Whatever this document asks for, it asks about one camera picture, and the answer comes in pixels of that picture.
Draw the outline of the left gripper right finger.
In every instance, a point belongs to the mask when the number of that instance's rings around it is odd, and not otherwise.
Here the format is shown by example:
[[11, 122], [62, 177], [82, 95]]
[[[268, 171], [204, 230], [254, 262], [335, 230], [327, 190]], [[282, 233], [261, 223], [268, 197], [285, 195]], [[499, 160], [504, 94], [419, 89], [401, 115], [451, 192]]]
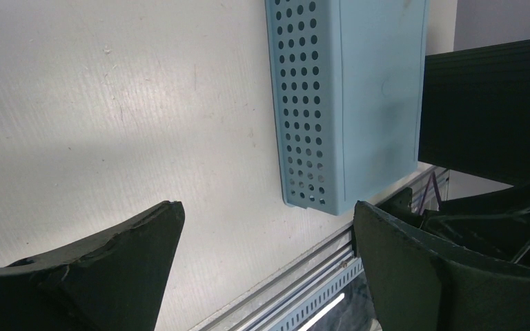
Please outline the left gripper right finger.
[[530, 268], [355, 205], [357, 253], [384, 330], [530, 330]]

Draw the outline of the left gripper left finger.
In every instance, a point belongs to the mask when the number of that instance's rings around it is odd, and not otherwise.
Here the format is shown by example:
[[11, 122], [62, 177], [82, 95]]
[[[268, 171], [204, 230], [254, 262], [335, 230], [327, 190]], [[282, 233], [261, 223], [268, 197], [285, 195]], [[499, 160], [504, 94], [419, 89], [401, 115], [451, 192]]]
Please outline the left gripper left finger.
[[0, 267], [0, 330], [154, 330], [184, 222], [163, 201]]

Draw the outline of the large black plastic bucket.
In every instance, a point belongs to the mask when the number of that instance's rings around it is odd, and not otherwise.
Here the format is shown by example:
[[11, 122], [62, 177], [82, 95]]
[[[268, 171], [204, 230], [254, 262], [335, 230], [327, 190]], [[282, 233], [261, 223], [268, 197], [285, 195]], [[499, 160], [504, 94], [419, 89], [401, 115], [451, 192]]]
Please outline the large black plastic bucket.
[[509, 185], [530, 179], [530, 39], [426, 57], [418, 158]]

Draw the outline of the light blue perforated basket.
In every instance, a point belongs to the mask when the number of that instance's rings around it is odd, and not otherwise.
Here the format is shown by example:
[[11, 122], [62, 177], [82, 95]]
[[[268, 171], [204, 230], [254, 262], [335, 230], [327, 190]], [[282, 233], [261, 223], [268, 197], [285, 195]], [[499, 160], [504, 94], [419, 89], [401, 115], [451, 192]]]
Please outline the light blue perforated basket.
[[332, 215], [418, 166], [430, 3], [265, 3], [282, 198]]

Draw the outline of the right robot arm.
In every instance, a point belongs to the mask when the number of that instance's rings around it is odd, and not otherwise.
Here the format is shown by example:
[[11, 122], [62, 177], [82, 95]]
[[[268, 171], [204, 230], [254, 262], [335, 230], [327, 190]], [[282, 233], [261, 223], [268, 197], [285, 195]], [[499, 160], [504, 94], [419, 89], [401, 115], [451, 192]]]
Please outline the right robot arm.
[[530, 180], [496, 192], [444, 200], [449, 173], [421, 178], [378, 207], [474, 252], [530, 267]]

